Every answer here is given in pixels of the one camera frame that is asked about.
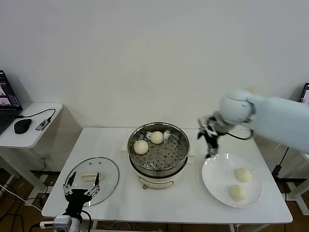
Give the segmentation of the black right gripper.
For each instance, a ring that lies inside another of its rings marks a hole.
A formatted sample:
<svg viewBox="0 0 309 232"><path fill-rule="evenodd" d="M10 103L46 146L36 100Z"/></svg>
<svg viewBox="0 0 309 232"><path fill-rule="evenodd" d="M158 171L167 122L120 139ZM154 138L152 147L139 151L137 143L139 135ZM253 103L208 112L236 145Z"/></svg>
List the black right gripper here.
<svg viewBox="0 0 309 232"><path fill-rule="evenodd" d="M205 155L205 159L209 159L212 157L212 155L218 154L218 135L215 133L207 133L205 134L205 140L208 144L208 147L212 148L211 150L207 151L207 154Z"/></svg>

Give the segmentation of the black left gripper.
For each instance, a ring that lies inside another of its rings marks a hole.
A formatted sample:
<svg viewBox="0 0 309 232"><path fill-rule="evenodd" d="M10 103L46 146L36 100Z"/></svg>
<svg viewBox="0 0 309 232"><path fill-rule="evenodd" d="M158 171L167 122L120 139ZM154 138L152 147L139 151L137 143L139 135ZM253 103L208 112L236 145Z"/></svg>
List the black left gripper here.
<svg viewBox="0 0 309 232"><path fill-rule="evenodd" d="M96 179L94 181L93 187L90 190L86 189L73 189L73 185L76 172L71 174L68 179L63 184L65 199L68 202L68 206L65 210L64 215L70 217L77 217L81 215L83 206L85 203L92 200L92 195L96 195L99 192L99 173L97 173Z"/></svg>

